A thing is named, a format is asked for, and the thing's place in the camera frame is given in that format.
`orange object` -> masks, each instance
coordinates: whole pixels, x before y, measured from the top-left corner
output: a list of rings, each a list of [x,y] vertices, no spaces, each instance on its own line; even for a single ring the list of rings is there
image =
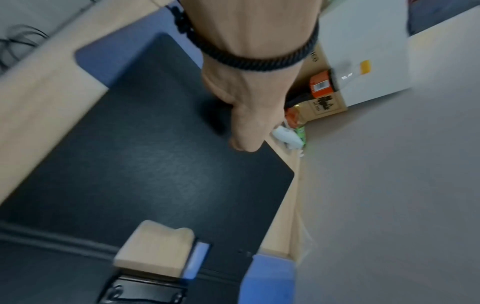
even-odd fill
[[[310,77],[310,91],[314,98],[320,98],[334,92],[328,71]]]

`wooden desk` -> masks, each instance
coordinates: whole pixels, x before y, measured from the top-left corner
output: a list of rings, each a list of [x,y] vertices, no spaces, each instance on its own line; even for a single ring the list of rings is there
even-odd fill
[[[77,66],[74,52],[167,3],[104,0],[0,78],[0,202],[108,90]],[[267,142],[295,178],[260,250],[287,257],[300,159],[273,138]]]

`black cord bracelet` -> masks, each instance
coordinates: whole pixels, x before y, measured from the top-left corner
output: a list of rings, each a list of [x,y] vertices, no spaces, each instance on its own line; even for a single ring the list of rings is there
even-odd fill
[[[189,17],[185,12],[181,12],[178,7],[167,6],[167,8],[175,18],[175,25],[180,34],[186,34],[187,38],[197,48],[224,65],[245,71],[270,72],[288,68],[305,59],[313,51],[319,36],[319,23],[317,21],[308,41],[302,47],[288,55],[272,59],[239,57],[220,50],[210,41],[195,33]]]

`box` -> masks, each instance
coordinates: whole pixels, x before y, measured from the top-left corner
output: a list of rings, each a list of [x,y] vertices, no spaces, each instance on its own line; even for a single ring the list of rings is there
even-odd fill
[[[310,77],[330,69],[322,48],[317,43],[313,52],[308,56],[297,75],[292,89],[308,87]],[[304,121],[310,121],[336,113],[344,112],[347,107],[340,92],[333,92],[318,99],[307,100],[295,106]]]

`wooden block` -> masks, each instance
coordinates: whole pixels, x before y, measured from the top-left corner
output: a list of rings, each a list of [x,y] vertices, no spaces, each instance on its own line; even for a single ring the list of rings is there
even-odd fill
[[[181,277],[194,242],[188,228],[172,229],[146,220],[128,238],[113,264],[119,268]]]

